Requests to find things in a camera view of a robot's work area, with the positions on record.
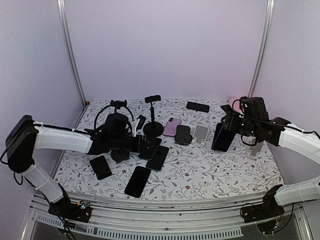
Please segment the blue-edged phone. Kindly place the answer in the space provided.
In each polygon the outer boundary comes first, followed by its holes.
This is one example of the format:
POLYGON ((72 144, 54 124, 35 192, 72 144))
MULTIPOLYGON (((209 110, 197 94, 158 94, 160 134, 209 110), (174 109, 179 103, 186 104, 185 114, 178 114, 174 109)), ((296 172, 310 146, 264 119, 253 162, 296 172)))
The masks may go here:
POLYGON ((224 129, 222 123, 219 122, 215 128, 211 149, 226 152, 234 140, 235 135, 235 132, 224 129))

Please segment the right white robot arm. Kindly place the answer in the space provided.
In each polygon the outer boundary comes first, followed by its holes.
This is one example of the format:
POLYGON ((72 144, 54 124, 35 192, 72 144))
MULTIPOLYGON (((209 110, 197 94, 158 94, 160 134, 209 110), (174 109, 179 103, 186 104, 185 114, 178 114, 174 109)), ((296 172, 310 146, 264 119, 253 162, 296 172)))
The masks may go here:
POLYGON ((224 129, 257 142, 269 144, 285 184, 273 187, 259 206, 262 218, 269 218, 278 206, 310 202, 320 198, 320 135, 304 130, 281 117, 252 117, 233 110, 221 119, 224 129))

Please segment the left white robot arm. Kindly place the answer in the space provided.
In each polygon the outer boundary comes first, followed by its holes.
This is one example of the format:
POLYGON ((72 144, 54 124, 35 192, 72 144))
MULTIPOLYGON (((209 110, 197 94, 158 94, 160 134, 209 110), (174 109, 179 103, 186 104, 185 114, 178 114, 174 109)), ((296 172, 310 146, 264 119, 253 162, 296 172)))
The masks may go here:
POLYGON ((74 213, 74 205, 66 200, 67 194, 52 177, 34 160, 38 150, 71 151, 91 156, 124 151, 144 153, 155 147, 156 140, 137 134, 139 120, 130 122, 119 114, 113 114, 101 126, 92 129, 74 129, 47 125, 24 115, 5 140, 1 155, 3 164, 15 174, 20 174, 40 191, 63 216, 74 213))

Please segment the white folding stand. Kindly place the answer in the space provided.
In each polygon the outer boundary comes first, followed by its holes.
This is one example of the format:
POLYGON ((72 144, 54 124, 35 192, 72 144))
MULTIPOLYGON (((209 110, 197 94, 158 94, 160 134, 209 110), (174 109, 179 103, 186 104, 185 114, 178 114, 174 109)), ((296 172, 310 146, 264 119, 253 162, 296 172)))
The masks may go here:
POLYGON ((248 147, 248 153, 251 155, 251 156, 256 156, 262 149, 262 146, 263 146, 263 143, 260 142, 260 143, 257 143, 256 145, 254 146, 249 146, 248 147))

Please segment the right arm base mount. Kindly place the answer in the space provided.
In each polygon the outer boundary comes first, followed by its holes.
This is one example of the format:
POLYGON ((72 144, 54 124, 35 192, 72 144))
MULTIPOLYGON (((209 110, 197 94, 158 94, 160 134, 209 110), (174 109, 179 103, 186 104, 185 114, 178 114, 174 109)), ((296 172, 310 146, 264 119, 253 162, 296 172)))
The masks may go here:
POLYGON ((239 210, 240 216, 245 223, 267 220, 279 217, 279 220, 273 220, 271 223, 259 223, 258 230, 265 235, 271 235, 277 232, 285 213, 284 207, 279 206, 275 200, 276 191, 282 187, 282 184, 272 187, 262 198, 262 203, 245 203, 239 210))

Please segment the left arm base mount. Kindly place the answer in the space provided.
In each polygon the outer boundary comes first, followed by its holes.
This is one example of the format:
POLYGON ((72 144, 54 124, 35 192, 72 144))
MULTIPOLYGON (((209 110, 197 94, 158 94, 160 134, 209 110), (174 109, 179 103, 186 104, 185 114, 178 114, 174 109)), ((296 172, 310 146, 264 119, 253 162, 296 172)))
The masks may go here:
POLYGON ((92 210, 90 204, 85 201, 72 203, 69 198, 63 197, 55 203, 50 202, 48 212, 62 219, 88 223, 92 210))

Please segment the black folding stand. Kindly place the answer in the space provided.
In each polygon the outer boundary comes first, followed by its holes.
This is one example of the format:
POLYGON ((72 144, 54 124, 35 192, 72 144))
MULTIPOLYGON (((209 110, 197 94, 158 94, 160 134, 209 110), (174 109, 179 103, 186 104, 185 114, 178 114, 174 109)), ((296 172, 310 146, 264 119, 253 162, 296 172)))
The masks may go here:
POLYGON ((127 150, 112 150, 110 157, 117 163, 130 159, 130 152, 127 150))
POLYGON ((187 125, 178 125, 176 127, 176 134, 174 136, 174 142, 178 145, 187 146, 193 140, 191 136, 191 128, 187 125))

